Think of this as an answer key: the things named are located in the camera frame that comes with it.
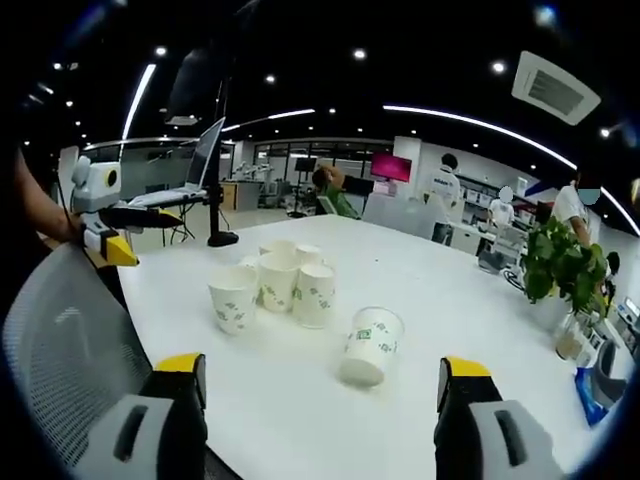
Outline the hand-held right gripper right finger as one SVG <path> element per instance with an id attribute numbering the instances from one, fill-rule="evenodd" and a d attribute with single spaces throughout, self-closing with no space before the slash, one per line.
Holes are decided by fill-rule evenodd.
<path id="1" fill-rule="evenodd" d="M 434 430 L 438 479 L 563 479 L 551 436 L 516 400 L 505 400 L 478 362 L 440 360 Z"/>

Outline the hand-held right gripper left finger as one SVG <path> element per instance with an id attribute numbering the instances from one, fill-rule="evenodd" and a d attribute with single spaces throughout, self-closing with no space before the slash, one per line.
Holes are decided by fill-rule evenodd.
<path id="1" fill-rule="evenodd" d="M 96 421 L 74 468 L 78 479 L 203 479 L 206 357 L 159 362 L 141 391 Z"/>

